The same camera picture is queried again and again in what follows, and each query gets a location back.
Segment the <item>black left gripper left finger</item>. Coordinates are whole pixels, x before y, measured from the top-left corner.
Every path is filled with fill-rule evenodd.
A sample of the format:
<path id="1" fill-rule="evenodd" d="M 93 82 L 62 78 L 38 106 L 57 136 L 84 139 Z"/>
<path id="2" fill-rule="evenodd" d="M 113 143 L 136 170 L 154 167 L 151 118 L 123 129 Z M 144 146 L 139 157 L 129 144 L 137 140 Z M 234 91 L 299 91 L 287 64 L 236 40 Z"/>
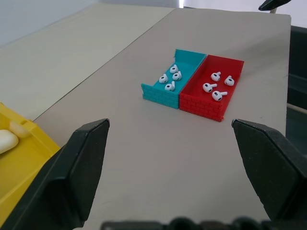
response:
<path id="1" fill-rule="evenodd" d="M 73 230 L 88 220 L 101 177 L 109 119 L 82 125 L 31 182 L 0 230 Z"/>

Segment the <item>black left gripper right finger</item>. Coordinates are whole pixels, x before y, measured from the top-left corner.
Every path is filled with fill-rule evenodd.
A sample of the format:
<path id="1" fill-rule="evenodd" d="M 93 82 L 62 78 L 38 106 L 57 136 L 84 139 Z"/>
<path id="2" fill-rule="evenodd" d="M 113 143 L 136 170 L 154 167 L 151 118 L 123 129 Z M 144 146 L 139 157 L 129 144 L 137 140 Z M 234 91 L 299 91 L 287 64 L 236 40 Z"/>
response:
<path id="1" fill-rule="evenodd" d="M 307 220 L 307 156 L 278 130 L 232 121 L 246 174 L 271 220 Z"/>

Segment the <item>yellow plastic bin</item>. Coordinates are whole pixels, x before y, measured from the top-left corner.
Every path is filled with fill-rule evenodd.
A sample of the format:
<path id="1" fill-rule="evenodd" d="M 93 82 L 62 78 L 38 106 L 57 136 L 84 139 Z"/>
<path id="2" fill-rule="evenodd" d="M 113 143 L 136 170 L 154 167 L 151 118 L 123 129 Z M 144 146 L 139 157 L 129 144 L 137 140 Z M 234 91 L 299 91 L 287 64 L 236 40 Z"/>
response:
<path id="1" fill-rule="evenodd" d="M 14 133 L 18 144 L 0 154 L 0 225 L 13 211 L 42 166 L 59 146 L 33 121 L 0 102 L 0 130 Z"/>

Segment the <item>white earbud case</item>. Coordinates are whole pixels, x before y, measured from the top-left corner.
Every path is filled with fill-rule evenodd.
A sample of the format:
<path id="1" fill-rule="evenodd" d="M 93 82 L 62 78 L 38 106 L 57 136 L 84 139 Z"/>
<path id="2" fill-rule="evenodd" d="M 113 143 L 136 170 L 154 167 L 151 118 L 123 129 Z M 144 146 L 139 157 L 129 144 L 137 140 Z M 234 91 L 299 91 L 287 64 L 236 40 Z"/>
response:
<path id="1" fill-rule="evenodd" d="M 0 130 L 0 154 L 14 148 L 19 142 L 18 137 L 9 130 Z"/>

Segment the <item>red brick-pattern tray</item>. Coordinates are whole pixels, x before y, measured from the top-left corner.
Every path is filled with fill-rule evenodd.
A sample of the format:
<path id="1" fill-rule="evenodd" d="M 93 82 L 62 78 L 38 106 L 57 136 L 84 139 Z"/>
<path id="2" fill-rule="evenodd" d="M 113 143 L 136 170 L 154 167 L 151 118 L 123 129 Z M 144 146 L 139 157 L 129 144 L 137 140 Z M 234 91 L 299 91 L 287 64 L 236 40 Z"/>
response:
<path id="1" fill-rule="evenodd" d="M 240 79 L 244 61 L 208 55 L 179 94 L 180 110 L 221 122 Z M 211 79 L 211 74 L 221 72 L 218 82 Z M 224 80 L 232 76 L 234 86 L 225 85 Z M 221 101 L 212 98 L 212 92 L 205 92 L 204 83 L 217 84 L 213 91 L 228 92 Z"/>

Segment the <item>black chair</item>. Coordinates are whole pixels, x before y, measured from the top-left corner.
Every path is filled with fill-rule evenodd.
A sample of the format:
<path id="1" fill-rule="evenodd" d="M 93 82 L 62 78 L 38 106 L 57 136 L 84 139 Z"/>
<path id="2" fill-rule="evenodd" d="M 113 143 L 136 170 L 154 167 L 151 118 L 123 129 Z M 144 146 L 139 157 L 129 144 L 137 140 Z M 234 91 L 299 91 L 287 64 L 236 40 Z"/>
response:
<path id="1" fill-rule="evenodd" d="M 307 28 L 292 26 L 287 102 L 307 110 Z"/>

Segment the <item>teal brick-pattern tray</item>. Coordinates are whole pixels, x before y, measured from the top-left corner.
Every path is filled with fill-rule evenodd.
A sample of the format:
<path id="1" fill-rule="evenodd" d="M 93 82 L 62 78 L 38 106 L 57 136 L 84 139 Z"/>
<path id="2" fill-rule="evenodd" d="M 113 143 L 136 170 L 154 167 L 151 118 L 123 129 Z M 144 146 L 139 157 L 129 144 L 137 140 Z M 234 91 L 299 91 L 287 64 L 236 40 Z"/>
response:
<path id="1" fill-rule="evenodd" d="M 178 109 L 179 93 L 206 57 L 207 54 L 177 49 L 174 63 L 153 86 L 141 84 L 143 99 Z"/>

